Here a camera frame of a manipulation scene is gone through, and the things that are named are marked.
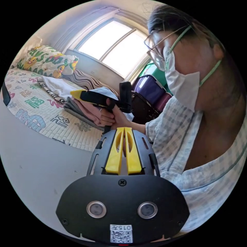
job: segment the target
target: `plaid shirt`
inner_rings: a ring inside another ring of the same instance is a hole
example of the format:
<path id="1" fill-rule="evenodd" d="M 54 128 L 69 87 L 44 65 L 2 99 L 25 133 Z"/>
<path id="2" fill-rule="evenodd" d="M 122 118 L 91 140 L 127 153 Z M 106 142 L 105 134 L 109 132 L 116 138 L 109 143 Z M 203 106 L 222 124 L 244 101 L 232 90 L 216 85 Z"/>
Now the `plaid shirt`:
<path id="1" fill-rule="evenodd" d="M 247 157 L 246 114 L 228 151 L 216 160 L 184 171 L 201 119 L 202 112 L 193 113 L 172 97 L 159 117 L 146 123 L 146 135 L 153 142 L 161 177 L 181 190 L 190 210 L 181 233 L 198 228 L 217 212 L 236 185 Z"/>

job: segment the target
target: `face mask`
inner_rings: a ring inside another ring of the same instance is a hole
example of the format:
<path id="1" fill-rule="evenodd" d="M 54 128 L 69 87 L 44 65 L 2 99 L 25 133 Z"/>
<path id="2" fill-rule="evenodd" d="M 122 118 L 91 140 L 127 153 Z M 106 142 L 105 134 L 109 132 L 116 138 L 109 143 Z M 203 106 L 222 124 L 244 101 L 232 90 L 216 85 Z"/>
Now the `face mask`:
<path id="1" fill-rule="evenodd" d="M 172 47 L 164 48 L 163 56 L 165 58 L 165 77 L 167 85 L 176 99 L 185 107 L 195 112 L 196 99 L 199 87 L 214 73 L 221 63 L 217 62 L 214 68 L 200 82 L 200 72 L 183 75 L 175 69 L 175 56 L 173 49 L 182 36 L 191 28 L 186 28 L 177 38 Z"/>

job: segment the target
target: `mattress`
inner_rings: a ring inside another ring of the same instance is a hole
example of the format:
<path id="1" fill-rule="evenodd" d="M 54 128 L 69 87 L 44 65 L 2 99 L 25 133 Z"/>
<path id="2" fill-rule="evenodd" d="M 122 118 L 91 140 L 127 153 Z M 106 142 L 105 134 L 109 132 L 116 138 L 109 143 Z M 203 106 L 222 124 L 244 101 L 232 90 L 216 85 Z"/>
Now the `mattress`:
<path id="1" fill-rule="evenodd" d="M 7 106 L 10 112 L 27 127 L 54 141 L 93 151 L 102 131 L 66 112 L 63 105 L 39 85 L 39 77 L 37 73 L 18 68 L 7 72 L 5 84 L 11 97 Z M 66 79 L 64 82 L 75 90 L 81 89 Z"/>

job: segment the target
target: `ceiling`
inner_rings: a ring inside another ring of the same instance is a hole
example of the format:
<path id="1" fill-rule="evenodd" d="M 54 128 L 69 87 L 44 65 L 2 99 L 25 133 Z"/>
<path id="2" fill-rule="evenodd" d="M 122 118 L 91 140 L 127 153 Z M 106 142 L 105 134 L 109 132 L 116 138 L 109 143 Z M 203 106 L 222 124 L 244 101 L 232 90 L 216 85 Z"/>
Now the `ceiling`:
<path id="1" fill-rule="evenodd" d="M 153 0 L 97 0 L 101 4 L 117 7 L 136 15 L 141 16 L 144 19 L 148 19 L 155 6 L 163 4 L 161 2 Z"/>

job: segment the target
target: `yellow bracket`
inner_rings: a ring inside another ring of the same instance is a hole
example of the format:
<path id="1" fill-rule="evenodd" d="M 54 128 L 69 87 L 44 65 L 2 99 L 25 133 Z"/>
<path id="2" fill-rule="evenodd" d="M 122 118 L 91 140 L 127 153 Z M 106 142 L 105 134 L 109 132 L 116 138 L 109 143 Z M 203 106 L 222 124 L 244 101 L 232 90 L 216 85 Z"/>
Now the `yellow bracket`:
<path id="1" fill-rule="evenodd" d="M 80 90 L 70 91 L 70 94 L 71 94 L 76 100 L 82 100 L 82 99 L 81 99 L 81 93 L 82 93 L 83 91 L 88 91 L 88 90 L 86 90 L 86 89 L 80 89 Z M 91 104 L 93 104 L 93 105 L 97 105 L 97 104 L 94 104 L 94 103 L 92 103 L 92 102 L 88 102 L 88 101 L 85 101 L 85 100 L 83 100 L 83 101 L 84 101 L 84 102 L 87 102 L 87 103 L 91 103 Z"/>
<path id="2" fill-rule="evenodd" d="M 123 141 L 124 128 L 117 128 L 108 161 L 105 166 L 105 170 L 107 173 L 113 173 L 117 175 L 120 174 L 122 165 Z"/>
<path id="3" fill-rule="evenodd" d="M 126 161 L 129 174 L 140 173 L 142 170 L 139 154 L 136 147 L 136 142 L 131 128 L 125 128 L 126 140 Z"/>
<path id="4" fill-rule="evenodd" d="M 75 91 L 70 91 L 70 94 L 76 99 L 80 100 L 80 96 L 82 91 L 87 91 L 86 89 L 80 89 L 80 90 L 75 90 Z"/>
<path id="5" fill-rule="evenodd" d="M 124 135 L 126 140 L 126 161 L 128 175 L 138 174 L 142 170 L 132 129 L 123 127 L 117 128 L 108 161 L 105 166 L 105 170 L 107 173 L 120 175 Z"/>

